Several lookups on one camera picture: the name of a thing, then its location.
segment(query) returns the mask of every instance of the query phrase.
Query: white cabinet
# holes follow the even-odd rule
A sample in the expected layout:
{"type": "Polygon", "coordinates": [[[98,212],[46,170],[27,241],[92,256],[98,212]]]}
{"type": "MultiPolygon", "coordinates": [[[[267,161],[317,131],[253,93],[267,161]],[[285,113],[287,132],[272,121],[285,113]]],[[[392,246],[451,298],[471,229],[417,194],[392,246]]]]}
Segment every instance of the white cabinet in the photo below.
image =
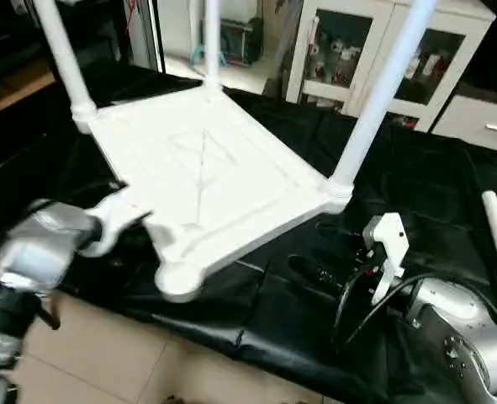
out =
{"type": "Polygon", "coordinates": [[[458,95],[433,133],[497,150],[497,104],[458,95]]]}
{"type": "MultiPolygon", "coordinates": [[[[287,100],[298,102],[305,94],[331,98],[340,103],[343,114],[359,116],[404,24],[409,3],[304,0],[287,100]],[[310,31],[317,19],[319,25],[312,37],[324,56],[308,55],[310,31]],[[353,50],[345,61],[343,52],[336,56],[329,49],[328,44],[334,43],[339,50],[339,42],[353,50]],[[351,53],[353,62],[349,62],[351,53]],[[344,63],[349,76],[340,79],[344,63]],[[327,71],[315,75],[317,66],[327,71]]],[[[404,125],[427,131],[493,20],[494,14],[479,0],[439,0],[389,113],[398,115],[404,125]]]]}

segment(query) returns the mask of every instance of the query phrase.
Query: blue object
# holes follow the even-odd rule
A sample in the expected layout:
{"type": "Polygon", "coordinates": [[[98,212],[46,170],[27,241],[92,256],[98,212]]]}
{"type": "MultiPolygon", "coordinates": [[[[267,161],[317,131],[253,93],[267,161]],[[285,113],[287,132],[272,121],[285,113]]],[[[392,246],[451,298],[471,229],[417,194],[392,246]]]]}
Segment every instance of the blue object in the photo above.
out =
{"type": "MultiPolygon", "coordinates": [[[[196,62],[196,59],[199,57],[204,57],[205,55],[205,47],[203,44],[196,46],[196,49],[194,52],[192,52],[192,55],[190,55],[190,67],[194,67],[194,63],[196,62]]],[[[222,67],[228,66],[228,62],[225,59],[224,52],[220,52],[220,65],[222,67]]]]}

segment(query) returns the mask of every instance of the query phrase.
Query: bottle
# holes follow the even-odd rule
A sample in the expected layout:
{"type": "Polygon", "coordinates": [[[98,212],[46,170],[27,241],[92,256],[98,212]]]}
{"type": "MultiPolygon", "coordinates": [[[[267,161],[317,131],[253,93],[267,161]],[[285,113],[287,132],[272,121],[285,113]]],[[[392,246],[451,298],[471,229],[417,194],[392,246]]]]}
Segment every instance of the bottle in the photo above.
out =
{"type": "Polygon", "coordinates": [[[422,70],[422,74],[420,76],[420,80],[422,82],[430,81],[431,75],[433,74],[433,70],[435,70],[435,66],[440,59],[441,55],[437,54],[430,55],[430,57],[427,59],[426,65],[424,66],[424,69],[422,70]]]}
{"type": "Polygon", "coordinates": [[[355,61],[349,48],[341,52],[340,60],[336,66],[336,82],[338,84],[351,84],[355,72],[355,61]]]}
{"type": "Polygon", "coordinates": [[[410,61],[409,66],[407,67],[407,71],[405,72],[405,78],[407,80],[412,80],[415,76],[416,69],[420,65],[420,48],[418,48],[413,56],[413,60],[410,61]]]}

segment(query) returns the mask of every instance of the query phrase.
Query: white drawer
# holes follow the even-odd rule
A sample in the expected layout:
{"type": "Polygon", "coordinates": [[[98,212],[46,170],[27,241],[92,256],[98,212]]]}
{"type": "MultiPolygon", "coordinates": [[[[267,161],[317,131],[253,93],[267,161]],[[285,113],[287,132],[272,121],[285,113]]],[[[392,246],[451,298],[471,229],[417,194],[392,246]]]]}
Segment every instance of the white drawer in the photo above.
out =
{"type": "Polygon", "coordinates": [[[497,150],[497,104],[456,96],[433,133],[497,150]]]}

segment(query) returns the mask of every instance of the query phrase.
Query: table top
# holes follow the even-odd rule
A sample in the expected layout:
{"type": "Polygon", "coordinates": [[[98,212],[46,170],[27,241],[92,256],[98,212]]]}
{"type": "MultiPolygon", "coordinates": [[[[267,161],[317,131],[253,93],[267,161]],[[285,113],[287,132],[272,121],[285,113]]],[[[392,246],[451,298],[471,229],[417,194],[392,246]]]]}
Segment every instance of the table top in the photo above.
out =
{"type": "MultiPolygon", "coordinates": [[[[99,105],[198,85],[109,64],[92,66],[85,76],[99,105]]],[[[227,93],[324,175],[336,165],[355,124],[314,108],[227,93]]],[[[61,86],[0,113],[0,228],[33,199],[65,200],[72,190],[109,178],[92,137],[76,132],[61,86]]],[[[350,351],[337,356],[331,343],[336,296],[292,268],[290,256],[306,257],[345,279],[369,219],[398,211],[410,239],[406,276],[459,274],[497,298],[497,258],[483,189],[497,192],[497,152],[383,127],[343,214],[317,216],[258,248],[212,275],[196,300],[178,305],[163,299],[153,281],[159,261],[141,226],[129,229],[106,257],[76,258],[63,289],[343,402],[462,402],[442,356],[395,316],[375,319],[350,351]]],[[[107,187],[96,187],[67,202],[92,206],[107,193],[107,187]]],[[[365,296],[357,299],[346,315],[351,327],[364,313],[365,296]]]]}

